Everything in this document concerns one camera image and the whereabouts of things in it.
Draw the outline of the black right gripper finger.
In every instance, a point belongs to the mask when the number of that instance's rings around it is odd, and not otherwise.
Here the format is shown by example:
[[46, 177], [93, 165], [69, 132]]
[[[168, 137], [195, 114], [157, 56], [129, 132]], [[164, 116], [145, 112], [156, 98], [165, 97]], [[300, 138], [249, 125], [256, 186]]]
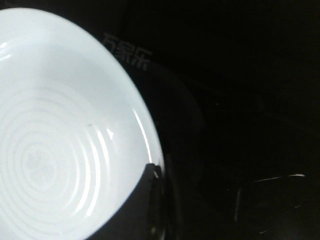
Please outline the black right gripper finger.
[[145, 165], [124, 204], [90, 240], [164, 240], [167, 228], [165, 180], [161, 167]]

